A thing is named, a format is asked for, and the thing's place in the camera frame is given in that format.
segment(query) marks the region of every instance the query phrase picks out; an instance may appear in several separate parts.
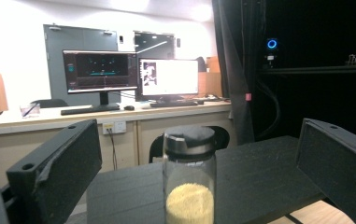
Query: cable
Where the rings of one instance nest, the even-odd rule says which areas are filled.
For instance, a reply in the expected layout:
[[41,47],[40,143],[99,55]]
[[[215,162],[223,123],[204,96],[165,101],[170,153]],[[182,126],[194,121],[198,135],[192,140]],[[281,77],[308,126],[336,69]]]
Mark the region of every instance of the cable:
[[280,122],[280,107],[277,96],[259,78],[257,78],[256,86],[260,91],[262,91],[265,95],[271,98],[276,107],[276,117],[273,123],[267,129],[265,129],[256,136],[257,139],[262,139],[266,135],[274,131],[274,129],[278,126]]
[[133,94],[129,94],[129,93],[126,93],[126,92],[111,92],[111,94],[115,94],[115,95],[123,96],[123,97],[126,97],[126,98],[132,98],[132,99],[135,99],[135,95],[133,95]]
[[288,218],[290,221],[292,221],[294,224],[303,224],[299,219],[296,217],[292,216],[291,214],[285,215],[286,218]]
[[111,129],[107,129],[108,132],[108,136],[110,136],[110,140],[111,140],[111,145],[113,146],[113,168],[114,170],[117,170],[117,155],[116,155],[116,148],[114,146],[114,139],[113,139],[113,132]]

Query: desk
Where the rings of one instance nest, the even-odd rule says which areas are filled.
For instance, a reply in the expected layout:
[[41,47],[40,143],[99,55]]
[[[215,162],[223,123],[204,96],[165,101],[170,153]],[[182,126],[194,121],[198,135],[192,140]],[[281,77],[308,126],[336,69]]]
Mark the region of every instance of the desk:
[[[266,223],[323,194],[296,168],[289,136],[216,152],[216,222]],[[160,162],[99,174],[87,189],[88,223],[164,223]]]
[[61,116],[61,109],[66,107],[43,108],[39,118],[23,119],[19,108],[10,108],[0,116],[0,187],[7,183],[5,173],[11,165],[51,139],[62,128],[84,119],[96,119],[98,122],[103,158],[101,172],[113,170],[114,166],[110,137],[102,134],[103,123],[126,121],[127,132],[113,136],[119,169],[148,163],[152,140],[164,129],[180,124],[220,125],[231,135],[230,146],[236,145],[233,123],[229,120],[231,104],[226,102],[166,108],[151,108],[149,104],[136,102],[134,111],[69,116]]

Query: chair backrest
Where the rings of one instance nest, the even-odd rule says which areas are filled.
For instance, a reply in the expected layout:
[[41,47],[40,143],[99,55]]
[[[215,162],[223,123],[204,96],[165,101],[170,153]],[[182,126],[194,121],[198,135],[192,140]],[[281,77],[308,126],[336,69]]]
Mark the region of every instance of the chair backrest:
[[52,107],[63,107],[69,106],[67,102],[62,99],[47,99],[47,100],[36,100],[31,104],[40,103],[40,108],[52,108]]
[[[230,134],[221,126],[206,126],[215,132],[216,150],[228,147],[230,143]],[[164,134],[158,135],[150,146],[149,163],[153,163],[153,158],[163,156]]]

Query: white wall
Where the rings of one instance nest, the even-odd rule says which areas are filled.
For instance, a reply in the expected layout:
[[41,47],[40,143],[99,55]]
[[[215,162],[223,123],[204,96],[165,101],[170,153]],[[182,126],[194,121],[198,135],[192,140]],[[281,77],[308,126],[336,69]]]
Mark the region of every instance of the white wall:
[[43,24],[53,23],[117,31],[118,35],[124,35],[124,41],[133,30],[175,34],[181,39],[177,58],[202,56],[205,59],[217,55],[211,22],[36,1],[0,0],[0,74],[5,81],[9,110],[18,111],[20,104],[50,98]]

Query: wall socket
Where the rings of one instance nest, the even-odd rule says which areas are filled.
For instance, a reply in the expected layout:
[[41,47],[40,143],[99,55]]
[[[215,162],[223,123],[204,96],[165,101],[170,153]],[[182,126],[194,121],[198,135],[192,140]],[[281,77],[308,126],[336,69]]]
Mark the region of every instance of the wall socket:
[[102,124],[103,134],[108,134],[107,129],[111,129],[112,133],[126,133],[126,121],[116,121]]

